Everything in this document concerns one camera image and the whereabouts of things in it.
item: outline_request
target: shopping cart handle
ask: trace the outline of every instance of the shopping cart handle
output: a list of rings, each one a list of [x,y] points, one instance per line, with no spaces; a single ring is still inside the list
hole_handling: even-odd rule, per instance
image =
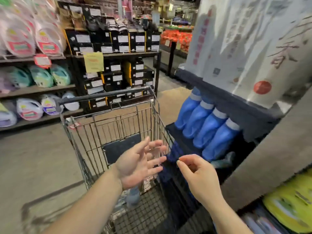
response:
[[[116,91],[111,91],[111,92],[84,95],[84,96],[79,96],[79,97],[74,97],[74,98],[60,98],[60,99],[56,98],[55,99],[56,110],[58,111],[58,109],[60,109],[60,105],[64,105],[67,103],[86,101],[86,100],[108,97],[108,96],[114,96],[114,95],[119,95],[119,94],[135,93],[135,92],[139,92],[139,91],[143,91],[143,90],[148,90],[150,92],[150,94],[154,94],[154,91],[152,90],[152,88],[150,86],[144,86],[144,87],[140,87],[140,88],[116,90]]]

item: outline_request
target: pink price tag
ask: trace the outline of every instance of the pink price tag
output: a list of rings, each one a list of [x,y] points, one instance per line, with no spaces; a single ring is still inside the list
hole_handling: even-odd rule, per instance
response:
[[[41,68],[44,68],[44,69],[48,69],[52,65],[51,60],[45,54],[37,54],[37,55],[35,55],[34,56],[34,60],[35,60],[35,64],[38,67],[41,67]]]

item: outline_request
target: floor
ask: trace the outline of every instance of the floor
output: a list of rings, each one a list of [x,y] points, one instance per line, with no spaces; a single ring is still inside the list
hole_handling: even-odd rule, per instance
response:
[[[164,124],[175,121],[190,90],[159,76]],[[0,233],[40,233],[81,197],[86,188],[61,124],[0,136]]]

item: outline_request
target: hand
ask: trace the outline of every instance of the hand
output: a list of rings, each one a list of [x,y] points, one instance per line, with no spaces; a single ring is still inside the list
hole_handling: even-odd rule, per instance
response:
[[[150,141],[149,136],[124,152],[116,161],[115,169],[124,190],[138,185],[146,177],[162,171],[162,166],[155,165],[166,161],[161,152],[167,149],[162,140]]]
[[[194,197],[210,209],[223,200],[218,175],[214,167],[196,154],[184,155],[177,165],[188,182]]]

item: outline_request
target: red circle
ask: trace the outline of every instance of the red circle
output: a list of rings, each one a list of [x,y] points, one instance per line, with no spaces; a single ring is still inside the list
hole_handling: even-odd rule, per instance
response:
[[[254,85],[254,91],[257,94],[267,94],[271,89],[272,85],[266,80],[261,80]]]

